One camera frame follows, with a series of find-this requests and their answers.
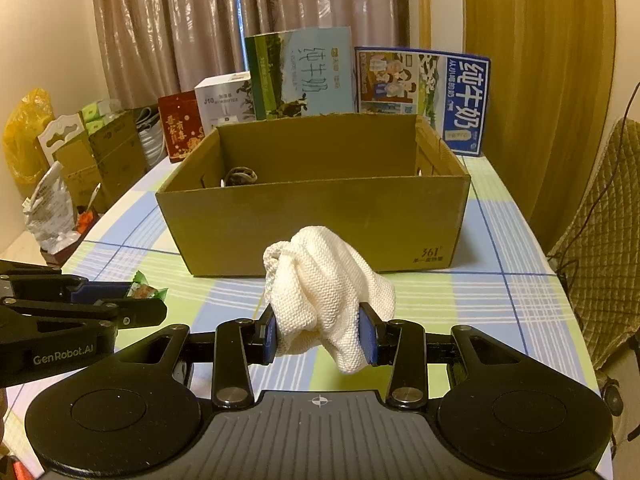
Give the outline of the small green candy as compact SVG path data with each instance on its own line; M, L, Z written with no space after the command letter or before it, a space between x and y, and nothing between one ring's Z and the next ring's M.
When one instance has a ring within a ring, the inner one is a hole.
M127 297L136 299L159 299L164 301L167 292L167 288L158 289L151 286L145 275L141 271L137 271L128 289Z

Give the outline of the dark brown scrunchie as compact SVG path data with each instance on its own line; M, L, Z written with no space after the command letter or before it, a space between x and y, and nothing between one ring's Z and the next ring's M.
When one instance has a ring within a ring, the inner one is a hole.
M244 166L231 168L224 177L224 186L251 185L258 180L253 169Z

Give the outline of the white knitted cloth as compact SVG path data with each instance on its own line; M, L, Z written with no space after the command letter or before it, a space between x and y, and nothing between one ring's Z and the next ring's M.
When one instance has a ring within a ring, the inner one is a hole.
M343 374L367 366L358 336L360 304L394 317L396 292L356 249L325 226L305 226L267 247L264 299L277 321L279 356L321 346Z

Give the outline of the dark red tray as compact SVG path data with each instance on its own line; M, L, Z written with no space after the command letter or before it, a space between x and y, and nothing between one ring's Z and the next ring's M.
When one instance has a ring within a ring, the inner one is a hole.
M80 243L86 238L91 229L99 220L99 215L94 210L86 210L79 215L76 230L71 232L65 240L62 241L61 247L53 254L40 250L44 261L48 266L62 266L73 255Z

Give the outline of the yellow plastic bag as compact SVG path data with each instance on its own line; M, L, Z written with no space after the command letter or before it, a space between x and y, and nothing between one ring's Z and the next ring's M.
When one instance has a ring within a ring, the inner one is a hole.
M49 169L38 136L54 119L49 92L29 91L10 114L3 131L2 145L9 172L23 198L32 196Z

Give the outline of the checked tablecloth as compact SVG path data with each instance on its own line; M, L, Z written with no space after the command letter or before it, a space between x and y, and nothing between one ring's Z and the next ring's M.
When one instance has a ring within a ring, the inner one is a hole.
M396 314L446 334L471 325L585 385L594 373L572 309L532 231L483 157L464 166L472 182L449 268L396 273ZM91 230L65 271L96 281L142 273L167 292L167 322L209 332L264 306L259 278L194 278L155 198L174 170L160 162Z

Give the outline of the brown cardboard carton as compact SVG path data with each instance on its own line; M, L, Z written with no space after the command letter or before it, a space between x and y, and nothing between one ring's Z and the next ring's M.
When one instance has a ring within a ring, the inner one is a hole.
M126 110L94 133L83 132L53 154L76 208L104 214L149 170L134 112Z

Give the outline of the brown cardboard box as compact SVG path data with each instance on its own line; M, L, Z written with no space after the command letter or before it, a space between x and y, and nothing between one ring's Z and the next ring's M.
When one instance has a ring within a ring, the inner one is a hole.
M251 185L224 186L236 166ZM471 178L421 117L331 114L215 129L157 191L191 274L264 274L262 255L325 226L378 272L443 269L459 239Z

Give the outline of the quilted brown chair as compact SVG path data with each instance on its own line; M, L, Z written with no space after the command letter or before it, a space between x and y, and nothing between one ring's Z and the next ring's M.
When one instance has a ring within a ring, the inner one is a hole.
M597 175L551 251L595 368L639 331L639 123L615 125Z

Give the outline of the green tissue packs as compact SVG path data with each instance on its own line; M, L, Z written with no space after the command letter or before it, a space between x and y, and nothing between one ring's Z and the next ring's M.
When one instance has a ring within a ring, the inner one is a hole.
M98 132L122 112L122 104L118 99L94 101L84 106L81 111L82 123L89 134Z

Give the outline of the red gift box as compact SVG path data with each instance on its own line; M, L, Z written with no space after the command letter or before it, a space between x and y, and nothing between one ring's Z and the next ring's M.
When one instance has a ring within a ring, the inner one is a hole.
M195 91L161 96L157 105L169 160L181 162L205 138Z

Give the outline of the white appliance box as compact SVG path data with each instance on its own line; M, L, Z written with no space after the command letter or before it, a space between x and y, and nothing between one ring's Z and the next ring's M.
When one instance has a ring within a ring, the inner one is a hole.
M194 92L206 136L219 126L256 119L250 72L207 77Z

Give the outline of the beige curtain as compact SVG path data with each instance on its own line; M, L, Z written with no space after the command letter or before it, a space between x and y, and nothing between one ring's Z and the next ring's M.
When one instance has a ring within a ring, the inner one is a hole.
M245 70L244 39L347 26L357 46L404 46L409 0L93 0L108 93L129 108Z

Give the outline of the green blue milk carton box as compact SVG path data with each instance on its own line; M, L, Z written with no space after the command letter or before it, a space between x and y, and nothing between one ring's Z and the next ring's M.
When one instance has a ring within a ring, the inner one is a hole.
M356 110L349 27L266 32L246 37L245 49L257 119Z

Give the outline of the wooden door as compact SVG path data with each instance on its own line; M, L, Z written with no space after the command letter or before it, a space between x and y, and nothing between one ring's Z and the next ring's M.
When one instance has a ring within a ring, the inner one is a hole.
M545 250L596 163L615 44L615 0L464 0L465 50L491 60L483 152Z

